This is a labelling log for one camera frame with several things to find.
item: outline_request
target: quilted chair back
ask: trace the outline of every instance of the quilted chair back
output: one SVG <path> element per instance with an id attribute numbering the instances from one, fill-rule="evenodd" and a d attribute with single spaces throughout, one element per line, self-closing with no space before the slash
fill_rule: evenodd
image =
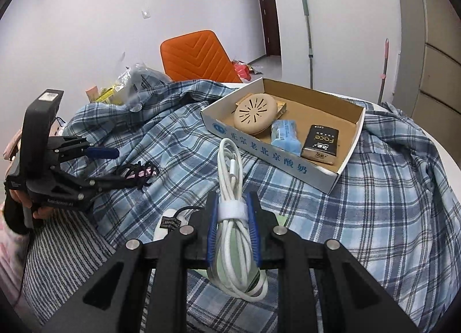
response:
<path id="1" fill-rule="evenodd" d="M 163 68 L 173 81 L 210 79 L 241 83 L 234 66 L 213 31 L 173 37 L 160 45 Z"/>

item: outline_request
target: blue package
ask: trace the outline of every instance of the blue package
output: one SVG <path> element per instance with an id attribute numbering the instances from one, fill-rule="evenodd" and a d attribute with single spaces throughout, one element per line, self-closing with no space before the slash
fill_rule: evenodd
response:
<path id="1" fill-rule="evenodd" d="M 296 122 L 276 120 L 272 124 L 271 144 L 285 151 L 301 155 L 301 142 L 296 137 Z"/>

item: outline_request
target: human hand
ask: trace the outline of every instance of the human hand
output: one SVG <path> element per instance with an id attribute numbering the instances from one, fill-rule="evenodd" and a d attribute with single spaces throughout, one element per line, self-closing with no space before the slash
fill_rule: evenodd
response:
<path id="1" fill-rule="evenodd" d="M 10 190 L 10 195 L 13 200 L 19 204 L 22 204 L 26 208 L 32 208 L 32 201 L 29 196 L 24 191 L 19 190 Z M 37 211 L 34 212 L 32 215 L 34 219 L 49 219 L 51 214 L 53 213 L 52 207 L 40 207 Z"/>

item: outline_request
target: red bag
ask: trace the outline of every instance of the red bag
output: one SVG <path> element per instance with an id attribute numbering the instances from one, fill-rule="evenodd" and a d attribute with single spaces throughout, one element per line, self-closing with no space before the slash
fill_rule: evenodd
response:
<path id="1" fill-rule="evenodd" d="M 233 62 L 232 65 L 240 78 L 251 80 L 250 69 L 246 64 Z"/>

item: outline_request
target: open cardboard tray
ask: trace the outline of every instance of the open cardboard tray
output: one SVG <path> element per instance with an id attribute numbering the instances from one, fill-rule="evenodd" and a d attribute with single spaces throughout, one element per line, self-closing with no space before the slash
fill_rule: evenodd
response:
<path id="1" fill-rule="evenodd" d="M 312 125 L 339 130 L 337 157 L 333 165 L 307 160 L 271 145 L 270 127 L 255 136 L 234 127 L 236 102 L 249 93 L 268 93 L 287 103 L 280 119 L 295 120 L 303 145 Z M 365 108 L 339 97 L 290 83 L 260 78 L 235 90 L 201 111 L 205 127 L 220 138 L 232 139 L 244 149 L 305 183 L 329 193 L 338 181 L 356 147 L 365 118 Z"/>

